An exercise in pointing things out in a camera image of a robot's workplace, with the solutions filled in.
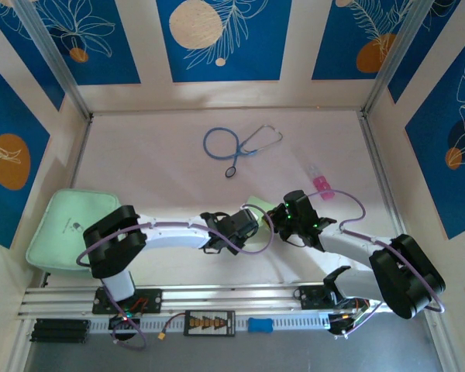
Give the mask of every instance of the stethoscope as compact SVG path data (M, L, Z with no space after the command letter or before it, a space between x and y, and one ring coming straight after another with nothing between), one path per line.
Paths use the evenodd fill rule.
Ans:
M255 135L261 131L263 128L270 128L272 129L273 131L275 131L275 133L279 136L279 138L275 141L273 141L272 143L268 143L267 145L265 146L262 146L258 149L255 149L255 150L251 150L251 151L248 151L248 150L245 150L243 149L243 147L248 143L248 141L250 141L252 138L255 137ZM231 155L226 155L224 157L220 157L220 156L217 156L217 155L214 155L213 153L211 153L208 148L207 148L207 139L208 139L208 136L210 136L211 133L213 132L216 132L216 131L223 131L223 132L228 132L228 133L231 133L232 136L234 137L234 139L236 140L236 152L235 153L232 153ZM212 128L210 129L206 134L205 134L205 137L203 137L203 150L205 150L205 152L207 153L207 155L209 155L212 159L216 159L216 160L229 160L229 159L233 159L233 162L232 162L232 166L227 168L226 170L226 177L227 178L231 178L234 174L236 174L236 163L238 161L238 157L249 157L249 156L252 156L252 155L255 155L256 153L258 153L259 151L261 150L265 150L266 148L268 148L269 146L272 146L274 145L275 143L278 143L280 141L282 141L282 138L283 138L283 135L281 132L279 132L277 129L275 129L273 126L270 126L268 124L265 124L263 126L261 126L259 129L257 129L255 132L253 132L251 134L251 136L249 136L247 139L245 139L244 141L242 141L241 143L239 142L239 137L237 134L235 134L231 129L229 128L224 128L222 126L217 126L215 128Z

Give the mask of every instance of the circuit board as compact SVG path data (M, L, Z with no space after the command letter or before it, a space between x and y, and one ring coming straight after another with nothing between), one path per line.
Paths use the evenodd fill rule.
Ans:
M185 336L234 336L235 333L235 312L203 310L185 312Z

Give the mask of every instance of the white robotic arm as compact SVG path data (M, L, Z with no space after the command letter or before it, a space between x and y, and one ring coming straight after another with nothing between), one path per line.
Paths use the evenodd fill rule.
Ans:
M285 195L284 203L267 212L267 216L272 233L278 233L282 240L288 241L290 236L298 235L306 246L340 254L371 269L340 267L333 271L324 280L325 303L329 299L337 306L348 298L385 301L406 319L430 303L432 297L423 284L395 255L377 245L377 241L401 252L399 254L413 264L436 294L444 291L443 279L410 236L368 242L359 239L358 233L350 236L335 228L335 220L319 218L303 191ZM84 232L88 247L84 254L89 256L93 277L103 281L115 301L123 301L135 292L127 266L142 251L189 246L206 253L220 253L223 248L233 254L246 253L242 248L257 230L258 222L248 209L241 209L234 215L205 212L192 219L161 222L137 215L132 206L125 205Z

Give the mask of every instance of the gray floor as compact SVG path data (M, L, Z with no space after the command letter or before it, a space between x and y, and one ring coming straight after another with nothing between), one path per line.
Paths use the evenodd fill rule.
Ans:
M170 333L164 341L148 335L143 352L114 346L108 335L85 345L35 344L26 371L410 371L441 370L423 317L403 320L378 314L350 339L325 331L271 334L239 332L234 338L191 338Z

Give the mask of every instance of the mint green cushion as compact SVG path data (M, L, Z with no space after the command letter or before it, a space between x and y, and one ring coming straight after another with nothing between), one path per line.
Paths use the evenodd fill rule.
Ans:
M53 274L80 274L76 258L86 249L85 229L120 206L113 194L64 189L51 198L26 252L27 261Z

